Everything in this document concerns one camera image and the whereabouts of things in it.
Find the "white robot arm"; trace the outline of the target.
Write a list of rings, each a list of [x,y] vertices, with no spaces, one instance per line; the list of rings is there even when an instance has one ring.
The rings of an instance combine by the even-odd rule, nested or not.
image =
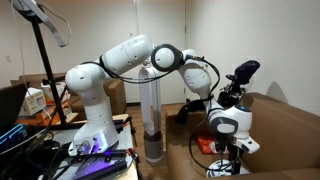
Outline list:
[[[112,78],[121,79],[125,72],[147,59],[151,66],[141,69],[135,80],[141,93],[147,91],[149,84],[157,85],[161,77],[177,71],[187,87],[199,95],[218,152],[223,152],[228,145],[248,153],[259,149],[249,136],[251,111],[239,105],[225,110],[213,97],[212,91],[218,83],[211,80],[208,61],[195,55],[192,49],[181,51],[170,44],[155,46],[147,36],[139,35],[105,52],[99,59],[84,62],[67,72],[67,85],[80,97],[87,117],[69,146],[70,155],[104,153],[118,143],[103,84]]]

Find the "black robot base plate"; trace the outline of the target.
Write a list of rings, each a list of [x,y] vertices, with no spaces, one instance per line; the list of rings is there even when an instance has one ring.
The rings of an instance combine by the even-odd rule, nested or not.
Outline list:
[[[115,180],[132,161],[125,149],[93,154],[71,165],[63,165],[52,180]]]

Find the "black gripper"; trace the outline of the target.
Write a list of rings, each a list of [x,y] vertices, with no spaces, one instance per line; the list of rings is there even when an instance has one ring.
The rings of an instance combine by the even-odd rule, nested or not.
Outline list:
[[[228,151],[232,161],[231,174],[239,174],[241,169],[241,162],[239,160],[241,152],[235,145],[235,138],[232,135],[217,135],[215,138],[215,149],[220,155],[220,166],[218,171],[223,171],[223,155]]]

